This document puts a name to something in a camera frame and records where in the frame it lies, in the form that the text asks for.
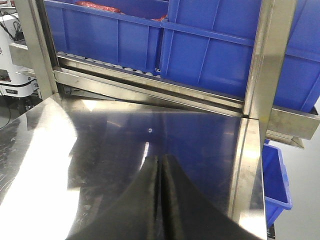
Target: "blue crate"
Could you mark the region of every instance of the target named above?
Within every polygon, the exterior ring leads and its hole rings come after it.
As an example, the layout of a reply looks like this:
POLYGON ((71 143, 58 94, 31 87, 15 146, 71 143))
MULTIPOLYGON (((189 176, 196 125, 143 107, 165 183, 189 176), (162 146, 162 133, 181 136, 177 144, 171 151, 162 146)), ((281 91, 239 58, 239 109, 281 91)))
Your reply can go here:
POLYGON ((292 208, 289 179, 281 150, 264 144, 262 151, 265 214, 270 228, 283 210, 292 208))
MULTIPOLYGON (((161 76, 243 98, 260 0, 170 0, 161 76)), ((320 95, 320 1, 299 0, 274 104, 309 112, 320 95)))
POLYGON ((162 0, 91 0, 122 13, 75 5, 78 0, 45 0, 58 52, 155 73, 163 30, 157 19, 167 14, 162 0))
POLYGON ((170 0, 171 23, 255 39, 261 0, 170 0))

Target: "black cable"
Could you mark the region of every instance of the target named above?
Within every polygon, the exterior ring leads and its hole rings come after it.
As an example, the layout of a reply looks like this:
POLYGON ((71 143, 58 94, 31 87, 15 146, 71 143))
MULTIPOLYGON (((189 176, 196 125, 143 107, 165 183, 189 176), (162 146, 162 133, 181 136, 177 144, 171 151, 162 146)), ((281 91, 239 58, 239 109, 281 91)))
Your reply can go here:
POLYGON ((5 102, 5 105, 6 105, 7 109, 8 109, 8 111, 9 111, 9 119, 8 119, 8 121, 6 122, 6 124, 5 124, 4 126, 0 127, 0 130, 3 129, 5 126, 7 126, 7 125, 10 123, 10 120, 11 120, 11 117, 12 117, 10 107, 8 106, 5 98, 3 98, 3 101, 5 102))
POLYGON ((21 24, 20 24, 20 20, 19 20, 19 18, 17 17, 17 16, 15 16, 14 14, 15 14, 16 12, 14 12, 14 13, 7 13, 7 12, 4 12, 4 13, 2 13, 2 11, 0 10, 0 16, 2 17, 2 21, 3 21, 3 23, 2 22, 0 22, 0 27, 2 27, 3 28, 3 30, 9 35, 9 37, 13 40, 13 41, 19 41, 21 38, 23 38, 21 35, 22 35, 22 28, 21 28, 21 24), (12 16, 12 17, 14 17, 14 18, 16 18, 17 19, 17 21, 14 21, 13 22, 13 27, 14 27, 14 30, 15 30, 15 36, 13 36, 10 32, 9 32, 9 30, 8 30, 8 28, 7 28, 7 26, 6 26, 6 23, 5 23, 5 20, 4 20, 4 16, 6 16, 6 15, 10 15, 10 16, 12 16))

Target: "red meat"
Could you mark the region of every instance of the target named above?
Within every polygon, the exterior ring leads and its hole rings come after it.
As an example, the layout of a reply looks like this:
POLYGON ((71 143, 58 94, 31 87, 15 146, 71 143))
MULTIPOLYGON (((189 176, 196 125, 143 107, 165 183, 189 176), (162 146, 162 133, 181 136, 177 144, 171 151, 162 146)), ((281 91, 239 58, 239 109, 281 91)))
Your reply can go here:
POLYGON ((88 7, 88 8, 99 9, 99 10, 104 10, 104 11, 113 12, 113 13, 120 13, 120 9, 118 8, 96 4, 91 1, 77 1, 75 4, 79 6, 88 7))
POLYGON ((162 17, 160 18, 157 18, 157 19, 151 19, 151 20, 155 20, 155 21, 159 21, 161 22, 163 19, 165 19, 168 15, 163 15, 162 17))

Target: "metal bar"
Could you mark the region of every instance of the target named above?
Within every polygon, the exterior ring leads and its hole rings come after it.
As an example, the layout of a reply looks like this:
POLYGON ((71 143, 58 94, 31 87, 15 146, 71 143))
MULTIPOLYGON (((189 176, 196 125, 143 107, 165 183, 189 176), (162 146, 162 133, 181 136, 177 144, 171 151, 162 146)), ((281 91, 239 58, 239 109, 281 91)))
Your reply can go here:
POLYGON ((42 98, 46 99, 58 92, 53 74, 53 66, 58 64, 58 60, 54 60, 56 51, 43 4, 43 0, 15 0, 28 45, 29 59, 37 76, 42 98))
MULTIPOLYGON (((12 61, 16 65, 32 68, 32 63, 29 61, 28 47, 24 44, 25 43, 23 42, 17 42, 10 45, 12 61)), ((86 72, 88 75, 95 74, 99 75, 101 78, 113 79, 115 82, 121 81, 122 83, 125 82, 128 85, 139 85, 141 88, 146 86, 148 88, 153 88, 154 91, 172 91, 175 94, 181 94, 183 96, 188 96, 189 98, 192 97, 195 99, 205 100, 211 104, 228 106, 235 109, 235 116, 239 115, 244 105, 242 100, 232 98, 231 96, 221 96, 217 93, 204 92, 200 89, 192 89, 188 86, 179 85, 176 82, 163 81, 163 79, 159 81, 159 79, 156 77, 120 70, 114 67, 107 67, 105 65, 83 61, 74 57, 60 54, 57 56, 61 66, 74 69, 75 72, 86 72)), ((30 76, 30 71, 26 71, 25 74, 30 76)), ((64 81, 64 84, 70 85, 71 83, 64 81)), ((108 85, 103 85, 100 83, 100 91, 107 94, 108 91, 104 91, 103 88, 108 88, 108 85)), ((92 91, 92 87, 90 85, 82 85, 82 89, 92 91)), ((273 106, 269 119, 268 130, 277 132, 278 135, 285 134, 310 140, 315 133, 315 130, 318 128, 319 123, 320 117, 316 114, 309 114, 283 107, 273 106)))
POLYGON ((60 68, 60 70, 55 70, 54 74, 56 76, 56 81, 60 84, 106 95, 115 99, 200 112, 218 112, 233 117, 241 116, 240 112, 237 113, 228 106, 212 104, 201 99, 194 99, 179 94, 170 94, 166 91, 159 92, 154 91, 153 89, 132 86, 116 82, 112 79, 92 76, 69 69, 60 68))
POLYGON ((90 75, 104 75, 108 78, 113 78, 116 82, 128 83, 130 85, 140 85, 148 88, 156 88, 170 91, 176 94, 191 96, 197 99, 214 102, 216 104, 227 105, 232 108, 242 108, 242 101, 235 99, 232 96, 221 95, 221 93, 204 92, 200 89, 191 88, 190 86, 179 84, 169 80, 145 74, 127 71, 125 69, 118 69, 114 67, 104 66, 102 64, 89 62, 86 60, 72 58, 66 55, 58 55, 58 60, 62 68, 77 70, 90 75))
POLYGON ((235 150, 228 216, 261 239, 267 239, 259 121, 242 118, 235 150), (260 196, 253 199, 253 189, 260 196))
POLYGON ((267 130, 265 137, 269 140, 276 141, 279 143, 287 144, 293 147, 304 149, 304 143, 296 136, 290 136, 279 132, 267 130))
POLYGON ((271 111, 268 130, 311 140, 320 123, 320 117, 306 112, 274 107, 271 111))
POLYGON ((263 144, 282 70, 296 0, 263 0, 243 114, 258 119, 263 144))

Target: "floor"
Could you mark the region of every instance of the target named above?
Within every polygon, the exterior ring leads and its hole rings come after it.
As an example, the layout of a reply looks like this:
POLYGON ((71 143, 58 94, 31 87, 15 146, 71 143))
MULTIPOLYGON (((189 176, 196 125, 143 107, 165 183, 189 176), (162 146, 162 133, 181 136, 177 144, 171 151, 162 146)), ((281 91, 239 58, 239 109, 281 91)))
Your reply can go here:
MULTIPOLYGON (((0 96, 0 128, 19 116, 14 103, 10 112, 0 96)), ((320 239, 320 128, 310 141, 304 141, 305 149, 286 146, 281 143, 271 144, 282 149, 284 163, 290 181, 293 208, 283 211, 276 220, 275 235, 277 240, 318 240, 320 239)))

